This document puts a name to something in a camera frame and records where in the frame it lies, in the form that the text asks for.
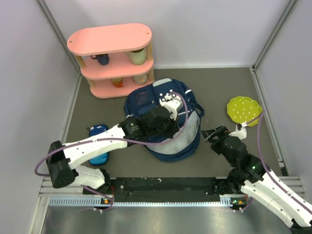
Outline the navy blue student backpack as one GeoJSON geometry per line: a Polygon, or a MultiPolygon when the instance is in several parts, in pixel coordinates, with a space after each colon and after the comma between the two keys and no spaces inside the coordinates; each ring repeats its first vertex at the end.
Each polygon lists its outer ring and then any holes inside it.
{"type": "Polygon", "coordinates": [[[182,81],[163,78],[131,92],[125,102],[127,117],[139,117],[160,104],[171,92],[180,94],[186,101],[188,121],[179,137],[163,145],[147,145],[145,148],[158,160],[174,162],[193,155],[200,143],[200,123],[204,109],[197,102],[193,91],[182,81]]]}

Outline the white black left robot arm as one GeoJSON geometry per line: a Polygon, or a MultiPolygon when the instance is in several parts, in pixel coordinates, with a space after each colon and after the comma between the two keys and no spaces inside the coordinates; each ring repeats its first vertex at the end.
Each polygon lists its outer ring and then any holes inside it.
{"type": "Polygon", "coordinates": [[[77,184],[96,189],[102,194],[108,192],[111,186],[109,175],[103,169],[88,168],[83,163],[134,144],[153,145],[153,137],[172,141],[181,132],[177,123],[181,108],[187,108],[184,98],[172,93],[147,113],[128,117],[97,136],[66,144],[53,142],[45,160],[53,188],[77,184]]]}

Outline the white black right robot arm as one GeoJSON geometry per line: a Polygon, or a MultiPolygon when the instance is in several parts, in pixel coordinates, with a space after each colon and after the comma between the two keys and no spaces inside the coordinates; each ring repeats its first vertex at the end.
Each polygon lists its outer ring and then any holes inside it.
{"type": "Polygon", "coordinates": [[[312,205],[287,186],[263,160],[250,154],[242,142],[246,128],[238,124],[234,132],[224,125],[202,130],[205,142],[232,166],[226,185],[233,193],[242,192],[273,212],[293,234],[312,232],[312,205]]]}

